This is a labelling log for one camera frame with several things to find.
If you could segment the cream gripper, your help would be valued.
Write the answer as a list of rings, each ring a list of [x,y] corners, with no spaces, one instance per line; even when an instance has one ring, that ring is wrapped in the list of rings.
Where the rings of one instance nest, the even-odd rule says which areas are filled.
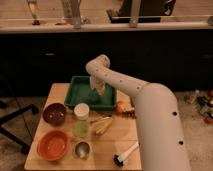
[[[90,87],[92,90],[96,90],[98,92],[98,94],[100,96],[102,96],[105,92],[105,82],[94,77],[94,76],[91,76],[89,78],[89,81],[90,81]]]

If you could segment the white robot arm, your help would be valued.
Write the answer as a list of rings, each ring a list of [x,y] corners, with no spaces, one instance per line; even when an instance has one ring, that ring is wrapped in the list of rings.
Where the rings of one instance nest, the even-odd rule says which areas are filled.
[[[106,55],[85,68],[95,79],[134,99],[143,171],[191,171],[177,99],[169,88],[111,70]]]

